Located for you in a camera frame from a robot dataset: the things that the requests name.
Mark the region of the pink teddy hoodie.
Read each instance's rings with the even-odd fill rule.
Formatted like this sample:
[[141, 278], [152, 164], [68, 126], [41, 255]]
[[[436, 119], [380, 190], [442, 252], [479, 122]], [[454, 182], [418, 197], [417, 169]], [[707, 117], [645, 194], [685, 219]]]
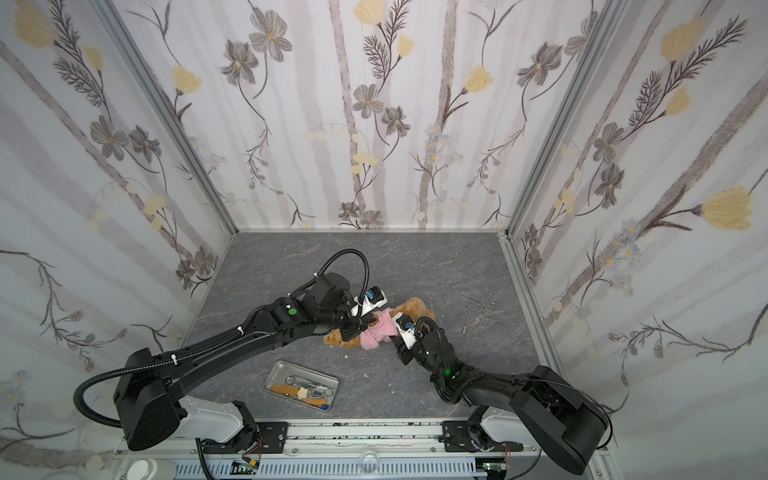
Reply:
[[376, 349], [380, 343], [390, 342], [391, 337], [399, 335], [393, 322], [391, 309], [377, 311], [374, 316], [375, 322], [359, 335], [360, 347], [363, 350]]

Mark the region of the brown teddy bear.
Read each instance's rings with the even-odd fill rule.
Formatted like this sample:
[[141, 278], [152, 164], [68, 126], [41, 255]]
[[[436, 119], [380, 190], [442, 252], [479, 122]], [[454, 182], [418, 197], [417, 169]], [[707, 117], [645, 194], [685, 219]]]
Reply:
[[375, 312], [374, 319], [369, 323], [368, 328], [355, 338], [344, 341], [340, 330], [335, 329], [323, 337], [323, 343], [328, 347], [376, 349], [380, 343], [390, 342], [393, 336], [399, 334], [395, 319], [398, 314], [401, 318], [410, 317], [413, 322], [422, 317], [437, 319], [435, 312], [428, 308], [421, 298], [412, 297], [398, 307]]

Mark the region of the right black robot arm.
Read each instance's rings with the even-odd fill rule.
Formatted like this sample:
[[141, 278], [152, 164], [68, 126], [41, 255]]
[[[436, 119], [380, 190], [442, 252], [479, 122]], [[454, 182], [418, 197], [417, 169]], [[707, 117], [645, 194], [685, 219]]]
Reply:
[[393, 323], [398, 357], [427, 370], [443, 402], [515, 414], [543, 452], [571, 474], [584, 473], [595, 451], [605, 446], [602, 438], [612, 430], [608, 414], [551, 368], [539, 365], [523, 374], [483, 371], [457, 357], [434, 320], [398, 313]]

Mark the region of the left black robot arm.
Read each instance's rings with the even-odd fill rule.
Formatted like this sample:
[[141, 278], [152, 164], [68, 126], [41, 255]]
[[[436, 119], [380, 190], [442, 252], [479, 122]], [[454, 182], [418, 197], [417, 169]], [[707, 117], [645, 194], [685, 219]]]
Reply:
[[319, 274], [209, 339], [159, 354], [135, 351], [113, 395], [128, 449], [143, 451], [170, 439], [198, 439], [212, 453], [251, 448], [260, 438], [259, 425], [243, 402], [205, 401], [192, 397], [192, 391], [258, 354], [302, 338], [339, 330], [343, 339], [352, 339], [386, 302], [376, 286], [357, 299], [343, 276]]

